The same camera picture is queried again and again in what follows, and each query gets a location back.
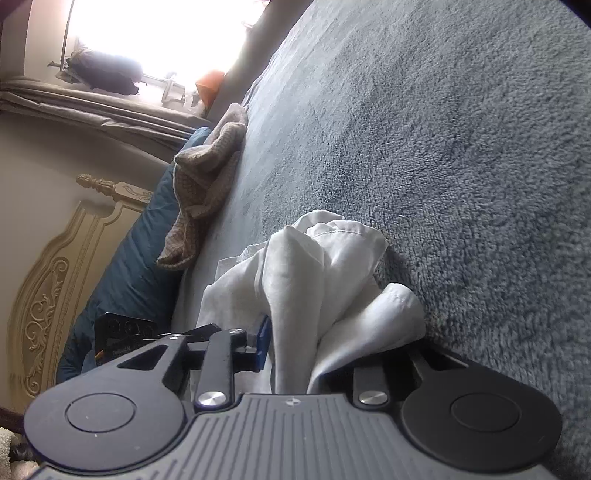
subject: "orange object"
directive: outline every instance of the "orange object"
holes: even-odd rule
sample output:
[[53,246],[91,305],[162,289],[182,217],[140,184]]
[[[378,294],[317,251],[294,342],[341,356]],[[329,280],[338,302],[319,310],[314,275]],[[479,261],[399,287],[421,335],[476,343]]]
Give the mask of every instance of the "orange object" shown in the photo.
[[205,108],[209,109],[213,105],[213,101],[216,99],[220,85],[223,82],[224,75],[224,72],[220,70],[212,70],[195,82],[195,87],[197,87],[197,92],[201,100],[203,100]]

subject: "ribbed gray panel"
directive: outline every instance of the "ribbed gray panel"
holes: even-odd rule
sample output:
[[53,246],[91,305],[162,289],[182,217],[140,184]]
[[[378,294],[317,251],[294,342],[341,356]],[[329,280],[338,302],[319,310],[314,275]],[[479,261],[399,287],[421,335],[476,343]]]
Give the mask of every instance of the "ribbed gray panel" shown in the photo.
[[[73,480],[43,468],[35,480]],[[245,395],[227,412],[202,414],[170,453],[108,480],[446,480],[488,479],[436,462],[410,445],[385,414],[342,395]],[[538,466],[496,476],[550,480]]]

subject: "metal screw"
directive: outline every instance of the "metal screw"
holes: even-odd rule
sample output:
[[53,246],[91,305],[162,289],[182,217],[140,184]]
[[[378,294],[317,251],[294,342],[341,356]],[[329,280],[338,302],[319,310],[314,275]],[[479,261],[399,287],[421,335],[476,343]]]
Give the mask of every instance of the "metal screw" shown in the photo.
[[384,405],[388,401],[388,396],[384,392],[368,390],[359,395],[359,401],[363,405]]
[[222,392],[209,391],[199,395],[197,401],[204,407],[219,407],[226,403],[227,397]]
[[289,400],[286,400],[285,403],[290,407],[295,407],[301,403],[301,400],[299,398],[291,397]]

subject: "beige cloth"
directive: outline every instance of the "beige cloth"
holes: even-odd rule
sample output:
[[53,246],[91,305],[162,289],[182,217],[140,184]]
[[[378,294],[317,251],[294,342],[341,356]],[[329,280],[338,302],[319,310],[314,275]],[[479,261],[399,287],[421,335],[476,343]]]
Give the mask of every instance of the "beige cloth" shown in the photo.
[[25,480],[39,468],[36,462],[26,460],[10,463],[10,445],[18,443],[13,432],[0,427],[0,480]]
[[246,110],[233,103],[203,145],[174,157],[179,212],[164,241],[158,266],[181,270],[197,257],[213,214],[232,188],[247,125]]

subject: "beige curtain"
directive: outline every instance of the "beige curtain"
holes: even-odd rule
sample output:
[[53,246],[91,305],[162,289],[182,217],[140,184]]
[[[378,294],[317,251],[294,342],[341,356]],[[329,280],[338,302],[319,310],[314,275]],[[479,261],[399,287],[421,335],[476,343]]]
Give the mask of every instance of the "beige curtain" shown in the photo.
[[1,111],[89,127],[169,163],[196,129],[212,128],[189,113],[26,77],[0,83]]

